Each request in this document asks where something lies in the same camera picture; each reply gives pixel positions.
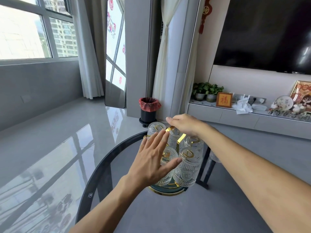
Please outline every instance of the television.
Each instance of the television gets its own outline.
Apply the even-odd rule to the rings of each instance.
[[[311,75],[311,0],[230,0],[214,64]]]

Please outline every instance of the full-length mirror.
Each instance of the full-length mirror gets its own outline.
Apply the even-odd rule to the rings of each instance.
[[[125,108],[125,19],[124,0],[107,5],[106,94],[107,106]]]

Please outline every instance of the gray pot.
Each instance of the gray pot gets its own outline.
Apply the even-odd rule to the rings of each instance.
[[[194,96],[195,96],[195,99],[196,99],[197,101],[203,101],[203,100],[204,100],[204,97],[205,97],[205,94],[196,93]]]
[[[217,100],[217,95],[207,94],[206,101],[213,103],[213,102],[216,102],[216,100]]]

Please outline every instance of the coffee table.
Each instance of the coffee table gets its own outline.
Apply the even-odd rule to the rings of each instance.
[[[76,222],[127,174],[146,134],[142,132],[123,141],[100,162],[84,190]],[[115,232],[271,232],[225,168],[207,164],[210,149],[205,150],[196,184],[169,194],[145,188]]]

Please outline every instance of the potted plant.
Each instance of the potted plant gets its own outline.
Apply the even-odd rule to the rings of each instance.
[[[206,86],[208,87],[206,91],[206,101],[208,102],[215,102],[218,92],[222,92],[224,90],[224,87],[218,87],[217,84],[211,85],[208,83]]]
[[[194,83],[192,88],[192,95],[197,101],[203,101],[207,90],[207,83]]]

